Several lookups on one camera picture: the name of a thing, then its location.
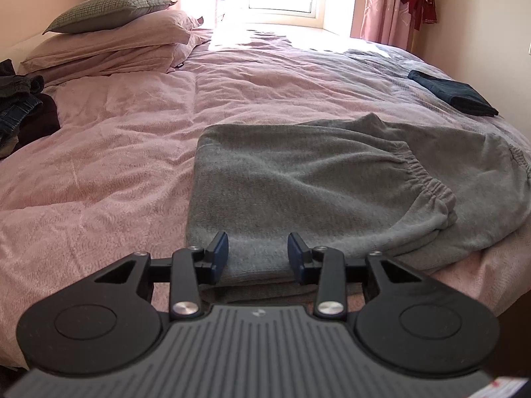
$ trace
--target red cloth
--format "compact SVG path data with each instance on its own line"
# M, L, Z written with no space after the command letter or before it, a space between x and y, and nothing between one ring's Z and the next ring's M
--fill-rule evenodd
M410 13L415 12L415 29L420 30L420 25L436 24L437 12L435 11L435 0L400 0L402 3L410 4Z

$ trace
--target ribbed surface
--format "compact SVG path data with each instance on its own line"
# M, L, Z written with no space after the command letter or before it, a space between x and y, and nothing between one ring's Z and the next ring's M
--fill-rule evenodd
M218 305L174 324L137 365L96 379L32 371L6 398L456 398L489 382L476 373L424 380L382 368L347 329L302 307Z

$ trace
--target pink blanket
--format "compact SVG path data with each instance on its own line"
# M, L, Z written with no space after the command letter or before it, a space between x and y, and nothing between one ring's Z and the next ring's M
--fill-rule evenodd
M358 50L301 50L265 33L214 35L172 74L84 77L49 88L61 130L0 163L0 363L24 365L15 327L32 303L132 251L167 257L182 247L195 146L211 124L375 112L387 121L493 131L529 153L502 118L462 115L405 78L412 68L440 71L392 48L354 40L348 47ZM500 313L528 290L530 242L526 225L437 277ZM158 308L164 301L155 296Z

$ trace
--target round joint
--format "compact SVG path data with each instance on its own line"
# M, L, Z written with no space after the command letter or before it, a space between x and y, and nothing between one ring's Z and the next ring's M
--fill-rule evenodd
M199 311L196 303L190 301L181 301L173 304L172 311L180 316L190 316Z
M344 310L343 304L337 301L325 301L317 305L317 311L327 316L335 316L342 313Z

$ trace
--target gray pillow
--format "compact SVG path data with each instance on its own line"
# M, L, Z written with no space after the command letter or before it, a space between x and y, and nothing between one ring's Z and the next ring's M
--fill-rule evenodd
M87 0L55 18L44 33L112 30L174 4L171 0Z

